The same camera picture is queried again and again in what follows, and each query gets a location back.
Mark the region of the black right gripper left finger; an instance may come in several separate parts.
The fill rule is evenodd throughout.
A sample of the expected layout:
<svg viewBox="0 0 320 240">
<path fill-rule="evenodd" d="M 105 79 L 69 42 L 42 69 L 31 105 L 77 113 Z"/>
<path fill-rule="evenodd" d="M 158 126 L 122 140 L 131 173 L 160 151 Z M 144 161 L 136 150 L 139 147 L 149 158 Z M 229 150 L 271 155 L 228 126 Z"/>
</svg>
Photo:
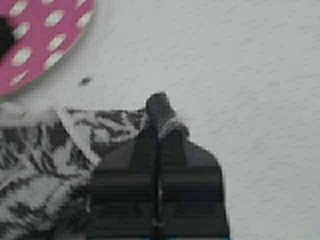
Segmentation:
<svg viewBox="0 0 320 240">
<path fill-rule="evenodd" d="M 108 153 L 93 173 L 88 188 L 88 238 L 158 238 L 154 225 L 154 161 L 157 131 L 147 127 Z"/>
</svg>

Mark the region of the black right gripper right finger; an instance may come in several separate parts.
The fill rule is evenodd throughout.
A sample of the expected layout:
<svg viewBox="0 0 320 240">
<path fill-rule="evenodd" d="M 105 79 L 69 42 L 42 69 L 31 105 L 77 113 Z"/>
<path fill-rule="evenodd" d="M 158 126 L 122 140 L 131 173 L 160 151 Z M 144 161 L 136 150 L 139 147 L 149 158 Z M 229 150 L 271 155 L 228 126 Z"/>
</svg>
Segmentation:
<svg viewBox="0 0 320 240">
<path fill-rule="evenodd" d="M 230 237 L 222 169 L 180 130 L 156 142 L 154 236 Z"/>
</svg>

